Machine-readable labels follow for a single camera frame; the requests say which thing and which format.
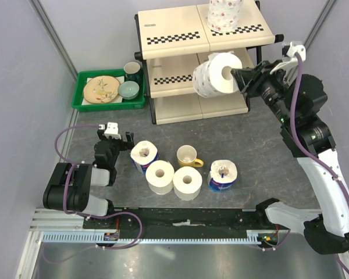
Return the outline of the plain white paper towel roll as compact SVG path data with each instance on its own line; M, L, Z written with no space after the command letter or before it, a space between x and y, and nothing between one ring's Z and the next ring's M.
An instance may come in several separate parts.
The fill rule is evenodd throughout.
M175 170L171 163L156 160L147 168L145 178L152 192L165 195L173 189L174 173Z
M190 166L178 169L173 176L175 194L183 201L192 201L201 190L202 176L198 170Z

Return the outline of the floral white paper towel roll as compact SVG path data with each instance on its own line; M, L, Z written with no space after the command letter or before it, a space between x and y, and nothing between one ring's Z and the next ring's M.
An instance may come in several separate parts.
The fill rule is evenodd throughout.
M218 33L226 33L237 28L243 7L243 0L209 1L207 26Z

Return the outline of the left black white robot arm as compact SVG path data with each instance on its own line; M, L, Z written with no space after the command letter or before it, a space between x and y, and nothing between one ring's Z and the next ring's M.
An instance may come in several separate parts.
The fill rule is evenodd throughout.
M91 187L110 187L117 176L115 164L121 152L134 147L134 134L116 139L99 129L99 142L94 145L92 164L57 163L42 202L46 209L63 211L95 218L102 228L111 228L116 222L112 201L91 194Z

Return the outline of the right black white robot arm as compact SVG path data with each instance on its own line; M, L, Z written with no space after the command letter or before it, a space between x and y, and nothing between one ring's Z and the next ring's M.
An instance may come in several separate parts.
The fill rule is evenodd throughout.
M277 63L261 62L251 69L232 69L242 94L260 97L281 125L281 136L292 156L307 175L321 212L307 213L276 198L256 206L255 222L266 229L281 225L304 236L321 255L349 251L349 191L341 179L336 144L329 127L317 113L327 101L323 83L313 75L297 77L295 85L284 82L284 70L273 71Z

